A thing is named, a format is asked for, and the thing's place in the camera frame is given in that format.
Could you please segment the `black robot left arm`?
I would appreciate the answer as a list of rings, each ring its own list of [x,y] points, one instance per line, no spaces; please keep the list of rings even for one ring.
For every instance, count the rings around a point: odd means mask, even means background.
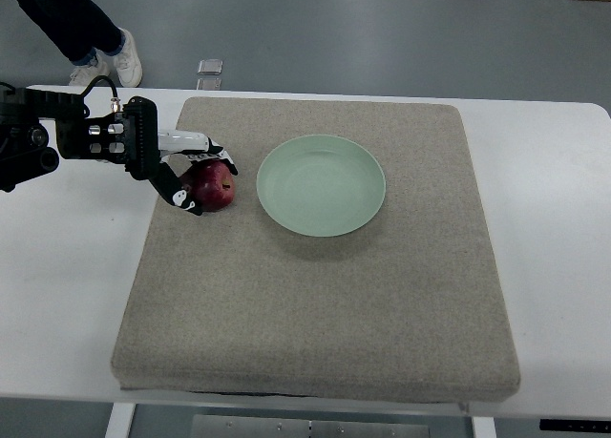
[[[1,189],[54,172],[62,159],[121,165],[135,180],[148,181],[168,204],[194,215],[212,211],[194,186],[178,177],[165,158],[185,156],[192,168],[218,161],[238,173],[226,149],[202,133],[161,130],[158,109],[147,98],[121,102],[112,88],[111,111],[93,117],[86,96],[107,76],[97,76],[80,94],[1,86]]]

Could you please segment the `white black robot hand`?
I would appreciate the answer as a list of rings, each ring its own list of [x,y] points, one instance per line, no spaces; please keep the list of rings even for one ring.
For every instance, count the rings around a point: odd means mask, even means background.
[[[239,173],[227,150],[202,133],[160,129],[156,104],[141,96],[132,97],[122,111],[124,145],[128,154],[126,171],[136,180],[148,180],[168,204],[196,216],[203,214],[182,187],[179,177],[163,156],[188,155],[191,162],[219,160],[231,175]]]

